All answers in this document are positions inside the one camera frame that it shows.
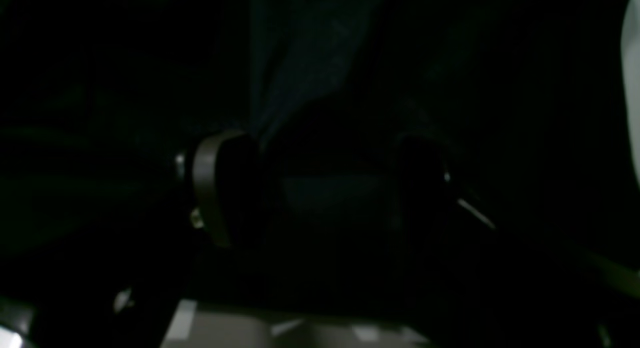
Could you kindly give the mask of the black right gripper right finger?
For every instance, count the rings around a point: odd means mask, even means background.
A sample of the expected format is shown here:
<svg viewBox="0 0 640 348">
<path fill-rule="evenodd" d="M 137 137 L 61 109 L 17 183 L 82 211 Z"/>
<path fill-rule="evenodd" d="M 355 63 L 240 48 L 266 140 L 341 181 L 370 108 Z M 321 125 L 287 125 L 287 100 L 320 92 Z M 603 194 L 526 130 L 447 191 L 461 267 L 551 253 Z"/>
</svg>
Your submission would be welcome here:
<svg viewBox="0 0 640 348">
<path fill-rule="evenodd" d="M 417 137 L 397 150 L 401 297 L 431 347 L 638 347 L 639 275 L 495 219 Z"/>
</svg>

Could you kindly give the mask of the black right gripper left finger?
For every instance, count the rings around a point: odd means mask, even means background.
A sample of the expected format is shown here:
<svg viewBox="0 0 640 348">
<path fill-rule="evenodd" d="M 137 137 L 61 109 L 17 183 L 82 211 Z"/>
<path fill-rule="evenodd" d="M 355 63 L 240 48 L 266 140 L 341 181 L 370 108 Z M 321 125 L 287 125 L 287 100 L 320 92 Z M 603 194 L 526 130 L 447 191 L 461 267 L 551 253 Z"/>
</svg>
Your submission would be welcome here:
<svg viewBox="0 0 640 348">
<path fill-rule="evenodd" d="M 30 346 L 158 347 L 201 248 L 256 240 L 259 148 L 249 134 L 216 133 L 175 161 L 168 190 L 32 255 Z"/>
</svg>

